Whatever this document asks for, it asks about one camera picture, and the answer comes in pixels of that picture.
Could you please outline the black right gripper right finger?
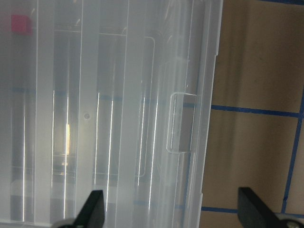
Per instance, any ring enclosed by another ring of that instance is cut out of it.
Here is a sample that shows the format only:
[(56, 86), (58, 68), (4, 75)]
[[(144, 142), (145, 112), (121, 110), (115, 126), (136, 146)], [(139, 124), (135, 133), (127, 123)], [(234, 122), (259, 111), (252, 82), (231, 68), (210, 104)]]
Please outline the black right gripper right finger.
[(249, 187), (238, 188), (238, 219), (244, 228), (277, 227), (277, 216)]

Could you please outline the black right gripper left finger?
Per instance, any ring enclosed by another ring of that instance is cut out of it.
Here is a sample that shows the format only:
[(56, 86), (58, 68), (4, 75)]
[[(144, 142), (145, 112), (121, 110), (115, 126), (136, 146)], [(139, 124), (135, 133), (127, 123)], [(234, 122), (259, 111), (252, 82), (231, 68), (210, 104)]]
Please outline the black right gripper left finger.
[(72, 224), (73, 228), (102, 228), (105, 223), (105, 205), (102, 190), (91, 191)]

